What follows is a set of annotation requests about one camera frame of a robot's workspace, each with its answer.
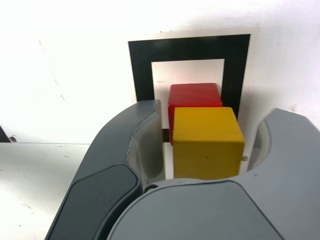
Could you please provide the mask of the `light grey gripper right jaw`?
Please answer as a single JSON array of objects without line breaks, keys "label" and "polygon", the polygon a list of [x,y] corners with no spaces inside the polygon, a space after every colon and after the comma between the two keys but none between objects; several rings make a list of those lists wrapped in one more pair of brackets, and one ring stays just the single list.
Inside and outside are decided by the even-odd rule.
[{"label": "light grey gripper right jaw", "polygon": [[272,110],[259,124],[245,173],[176,179],[121,214],[110,240],[317,240],[320,132],[305,116]]}]

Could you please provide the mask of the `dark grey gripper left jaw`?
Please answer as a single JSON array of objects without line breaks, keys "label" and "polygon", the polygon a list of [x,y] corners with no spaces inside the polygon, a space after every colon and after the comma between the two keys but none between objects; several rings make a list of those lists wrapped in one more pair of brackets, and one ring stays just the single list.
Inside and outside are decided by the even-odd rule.
[{"label": "dark grey gripper left jaw", "polygon": [[105,240],[144,188],[165,178],[161,102],[140,101],[96,135],[46,238]]}]

